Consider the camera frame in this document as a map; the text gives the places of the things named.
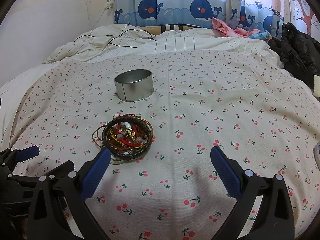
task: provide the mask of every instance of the pink cloth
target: pink cloth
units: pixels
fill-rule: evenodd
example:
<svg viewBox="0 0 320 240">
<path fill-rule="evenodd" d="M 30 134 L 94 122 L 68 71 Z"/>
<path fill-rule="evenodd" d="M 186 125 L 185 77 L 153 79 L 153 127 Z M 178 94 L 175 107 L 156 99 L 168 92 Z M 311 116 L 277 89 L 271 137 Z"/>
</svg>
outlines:
<svg viewBox="0 0 320 240">
<path fill-rule="evenodd" d="M 212 17 L 212 27 L 218 31 L 221 31 L 222 37 L 242 37 L 248 38 L 253 34 L 259 33 L 260 30 L 254 29 L 246 31 L 237 27 L 235 30 L 231 29 L 225 22 Z"/>
</svg>

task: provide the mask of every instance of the white bead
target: white bead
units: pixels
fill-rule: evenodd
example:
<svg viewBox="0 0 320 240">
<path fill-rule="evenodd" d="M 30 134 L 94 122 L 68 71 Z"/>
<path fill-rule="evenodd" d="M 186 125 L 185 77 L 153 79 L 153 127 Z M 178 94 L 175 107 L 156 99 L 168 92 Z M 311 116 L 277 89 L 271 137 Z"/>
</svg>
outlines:
<svg viewBox="0 0 320 240">
<path fill-rule="evenodd" d="M 141 137 L 137 137 L 137 138 L 136 138 L 136 142 L 137 142 L 137 143 L 143 142 L 143 139 L 142 139 Z"/>
</svg>

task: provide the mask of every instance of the black jacket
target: black jacket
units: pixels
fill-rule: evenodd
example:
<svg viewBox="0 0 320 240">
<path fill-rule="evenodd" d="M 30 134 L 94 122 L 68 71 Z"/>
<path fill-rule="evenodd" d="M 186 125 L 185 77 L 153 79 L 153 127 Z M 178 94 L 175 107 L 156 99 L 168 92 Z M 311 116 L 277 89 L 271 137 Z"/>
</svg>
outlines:
<svg viewBox="0 0 320 240">
<path fill-rule="evenodd" d="M 299 32 L 292 23 L 282 27 L 282 38 L 269 40 L 270 49 L 284 63 L 285 70 L 314 89 L 313 75 L 320 76 L 320 43 L 308 34 Z"/>
</svg>

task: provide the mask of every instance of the metal tin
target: metal tin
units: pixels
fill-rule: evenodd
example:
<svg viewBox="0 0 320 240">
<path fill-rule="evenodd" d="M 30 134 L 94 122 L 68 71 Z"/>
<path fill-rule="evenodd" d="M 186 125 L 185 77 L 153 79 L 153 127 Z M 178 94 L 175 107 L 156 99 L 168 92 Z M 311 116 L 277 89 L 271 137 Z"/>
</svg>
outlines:
<svg viewBox="0 0 320 240">
<path fill-rule="evenodd" d="M 152 72 L 147 69 L 134 69 L 115 77 L 118 97 L 123 101 L 139 101 L 152 95 Z"/>
</svg>

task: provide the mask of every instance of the blue gripper pad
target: blue gripper pad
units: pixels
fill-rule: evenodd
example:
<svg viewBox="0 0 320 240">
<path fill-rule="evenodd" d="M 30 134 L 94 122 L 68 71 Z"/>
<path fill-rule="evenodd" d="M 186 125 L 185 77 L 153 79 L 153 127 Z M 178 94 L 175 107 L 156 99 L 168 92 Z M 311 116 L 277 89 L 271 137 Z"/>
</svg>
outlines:
<svg viewBox="0 0 320 240">
<path fill-rule="evenodd" d="M 222 156 L 218 147 L 213 147 L 211 149 L 210 159 L 229 195 L 236 198 L 236 200 L 239 200 L 242 195 L 241 182 Z"/>
<path fill-rule="evenodd" d="M 93 196 L 110 161 L 111 153 L 105 149 L 82 180 L 80 197 L 83 201 Z"/>
<path fill-rule="evenodd" d="M 38 156 L 39 152 L 40 152 L 39 147 L 35 145 L 27 149 L 18 151 L 14 159 L 16 162 L 21 163 L 28 159 Z"/>
</svg>

